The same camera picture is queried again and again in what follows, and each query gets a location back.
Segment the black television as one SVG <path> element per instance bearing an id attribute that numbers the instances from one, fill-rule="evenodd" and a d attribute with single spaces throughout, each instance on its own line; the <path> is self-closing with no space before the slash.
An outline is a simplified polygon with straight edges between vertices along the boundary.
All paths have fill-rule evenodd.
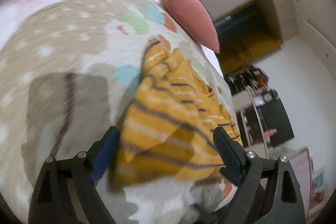
<path id="1" fill-rule="evenodd" d="M 290 120 L 280 99 L 273 100 L 259 107 L 266 129 L 276 130 L 270 137 L 272 147 L 278 147 L 294 139 Z"/>

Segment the wooden door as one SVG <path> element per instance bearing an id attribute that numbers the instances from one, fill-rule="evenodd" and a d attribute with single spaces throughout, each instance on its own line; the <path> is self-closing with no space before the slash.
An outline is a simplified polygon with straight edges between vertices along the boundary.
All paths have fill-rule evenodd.
<path id="1" fill-rule="evenodd" d="M 215 23 L 224 74 L 277 50 L 282 40 L 271 29 L 258 4 L 249 5 Z"/>

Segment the patchwork heart quilt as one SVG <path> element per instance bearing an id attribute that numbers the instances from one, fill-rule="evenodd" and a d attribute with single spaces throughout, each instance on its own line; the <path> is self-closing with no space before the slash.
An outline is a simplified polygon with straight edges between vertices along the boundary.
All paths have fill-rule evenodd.
<path id="1" fill-rule="evenodd" d="M 1 47 L 1 194 L 22 223 L 45 160 L 73 158 L 116 126 L 114 73 L 124 64 L 140 68 L 139 53 L 154 36 L 181 49 L 235 120 L 223 76 L 155 0 L 64 0 L 35 12 Z M 97 189 L 117 223 L 192 223 L 194 203 L 214 211 L 236 190 L 220 173 L 117 186 L 114 162 Z"/>

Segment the cluttered clothes rack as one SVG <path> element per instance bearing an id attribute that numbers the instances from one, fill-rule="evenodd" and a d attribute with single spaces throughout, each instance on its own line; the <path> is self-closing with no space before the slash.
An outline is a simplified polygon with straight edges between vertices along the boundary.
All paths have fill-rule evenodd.
<path id="1" fill-rule="evenodd" d="M 231 94 L 235 95 L 250 87 L 254 92 L 267 90 L 269 77 L 260 68 L 247 65 L 224 77 L 230 88 Z"/>

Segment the pink water bottle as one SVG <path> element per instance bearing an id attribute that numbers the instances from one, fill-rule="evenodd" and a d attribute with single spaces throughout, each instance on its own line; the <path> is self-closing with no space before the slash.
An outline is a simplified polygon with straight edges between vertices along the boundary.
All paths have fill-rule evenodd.
<path id="1" fill-rule="evenodd" d="M 276 133 L 277 133 L 277 130 L 275 128 L 272 128 L 272 129 L 264 131 L 263 135 L 264 135 L 265 138 L 270 138 L 271 136 L 273 136 Z"/>

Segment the pink corduroy pillow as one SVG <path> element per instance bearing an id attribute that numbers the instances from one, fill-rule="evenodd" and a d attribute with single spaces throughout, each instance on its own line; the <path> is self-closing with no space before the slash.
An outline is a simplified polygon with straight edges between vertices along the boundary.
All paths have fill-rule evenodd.
<path id="1" fill-rule="evenodd" d="M 195 42 L 220 52 L 214 24 L 199 0 L 163 0 L 163 6 Z"/>

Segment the yellow striped knit sweater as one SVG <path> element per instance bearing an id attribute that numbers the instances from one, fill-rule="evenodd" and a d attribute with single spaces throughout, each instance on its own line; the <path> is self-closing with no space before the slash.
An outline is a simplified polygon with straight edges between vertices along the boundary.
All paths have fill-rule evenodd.
<path id="1" fill-rule="evenodd" d="M 111 118 L 121 131 L 113 183 L 217 177 L 224 162 L 213 133 L 220 127 L 240 143 L 234 118 L 181 49 L 171 50 L 169 42 L 154 36 L 139 56 L 141 67 L 120 65 L 110 87 Z"/>

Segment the white tv cabinet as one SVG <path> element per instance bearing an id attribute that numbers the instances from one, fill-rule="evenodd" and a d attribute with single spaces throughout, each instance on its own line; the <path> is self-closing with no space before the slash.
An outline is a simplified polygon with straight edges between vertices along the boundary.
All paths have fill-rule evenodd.
<path id="1" fill-rule="evenodd" d="M 244 148 L 266 159 L 274 158 L 273 147 L 263 135 L 267 129 L 259 107 L 277 99 L 274 89 L 254 92 L 250 87 L 232 97 Z"/>

